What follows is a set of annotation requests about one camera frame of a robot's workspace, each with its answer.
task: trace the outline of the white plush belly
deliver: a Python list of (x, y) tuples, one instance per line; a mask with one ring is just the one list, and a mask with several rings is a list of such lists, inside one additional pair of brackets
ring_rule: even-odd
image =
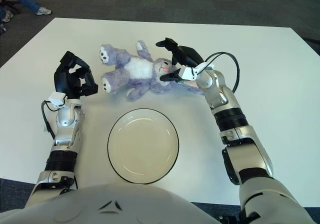
[(130, 79), (149, 79), (152, 77), (153, 63), (137, 57), (132, 57), (124, 69), (130, 73)]

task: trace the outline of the chair leg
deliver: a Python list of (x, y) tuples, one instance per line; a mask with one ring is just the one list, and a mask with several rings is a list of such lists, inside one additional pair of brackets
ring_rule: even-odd
[(11, 4), (5, 3), (5, 5), (7, 5), (7, 6), (8, 6), (9, 8), (11, 8), (12, 10), (14, 10), (14, 12), (15, 12), (16, 14), (20, 14), (20, 13), (21, 13), (21, 11), (20, 11), (18, 8), (14, 7), (14, 6), (11, 5)]
[(7, 1), (7, 0), (1, 0), (1, 4), (2, 4), (2, 6), (8, 6), (13, 12), (14, 12), (14, 14), (19, 14), (19, 13), (21, 13), (21, 11), (18, 9), (18, 8), (16, 8), (16, 7), (14, 7), (12, 4), (18, 4), (18, 3), (20, 3), (20, 2), (18, 2), (18, 1)]

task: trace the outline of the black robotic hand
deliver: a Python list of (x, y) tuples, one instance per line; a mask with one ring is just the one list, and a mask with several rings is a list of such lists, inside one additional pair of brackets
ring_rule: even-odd
[[(168, 51), (172, 52), (172, 65), (180, 63), (183, 66), (195, 68), (200, 63), (203, 63), (204, 60), (199, 55), (196, 50), (188, 46), (179, 45), (170, 38), (165, 38), (165, 40), (159, 41), (155, 44), (157, 47), (164, 47)], [(176, 70), (173, 73), (165, 74), (160, 77), (160, 81), (163, 82), (179, 82), (182, 79), (179, 77), (180, 69)]]
[[(90, 96), (98, 92), (98, 85), (92, 76), (90, 67), (82, 59), (67, 51), (61, 64), (54, 73), (55, 90), (59, 93), (65, 93), (68, 99), (79, 99), (81, 96)], [(69, 73), (76, 65), (80, 68), (75, 72)]]

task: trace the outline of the white plate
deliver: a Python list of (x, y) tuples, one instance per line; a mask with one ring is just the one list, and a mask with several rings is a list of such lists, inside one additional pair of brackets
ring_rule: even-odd
[(107, 152), (120, 177), (131, 183), (153, 183), (174, 166), (179, 152), (178, 134), (162, 113), (132, 110), (114, 124)]

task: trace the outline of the black cable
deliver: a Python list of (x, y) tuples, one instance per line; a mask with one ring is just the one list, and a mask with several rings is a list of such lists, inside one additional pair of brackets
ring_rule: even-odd
[(59, 110), (59, 108), (58, 108), (58, 109), (55, 109), (55, 110), (52, 110), (52, 109), (49, 107), (48, 103), (51, 103), (51, 101), (45, 100), (46, 107), (47, 107), (50, 111), (56, 112), (56, 111)]
[(77, 183), (77, 179), (76, 179), (76, 174), (74, 174), (74, 182), (75, 182), (75, 187), (78, 189), (78, 183)]
[(236, 79), (235, 79), (235, 83), (234, 83), (234, 86), (233, 86), (233, 89), (232, 89), (232, 92), (235, 93), (236, 90), (237, 90), (237, 88), (238, 88), (238, 86), (239, 86), (239, 81), (240, 81), (240, 67), (239, 67), (238, 60), (237, 60), (237, 58), (236, 58), (234, 55), (232, 55), (231, 53), (228, 53), (228, 52), (224, 52), (224, 51), (220, 51), (220, 52), (213, 53), (212, 55), (210, 55), (210, 56), (205, 60), (206, 62), (207, 62), (210, 58), (212, 58), (213, 56), (215, 56), (215, 55), (217, 55), (217, 56), (216, 56), (215, 58), (213, 58), (213, 59), (209, 62), (209, 64), (205, 66), (204, 69), (206, 69), (215, 59), (217, 59), (219, 56), (221, 56), (221, 55), (223, 55), (223, 54), (231, 57), (232, 60), (233, 60), (234, 63), (235, 63), (235, 66), (236, 66)]
[(54, 133), (54, 131), (52, 130), (51, 126), (50, 126), (50, 123), (48, 122), (47, 120), (47, 117), (46, 117), (46, 114), (45, 114), (45, 110), (44, 110), (44, 106), (46, 105), (48, 108), (48, 102), (47, 100), (44, 100), (42, 103), (41, 103), (41, 112), (42, 112), (42, 117), (43, 117), (43, 120), (44, 120), (44, 123), (45, 123), (45, 126), (46, 126), (46, 129), (50, 132), (51, 136), (53, 139), (56, 138), (56, 135)]

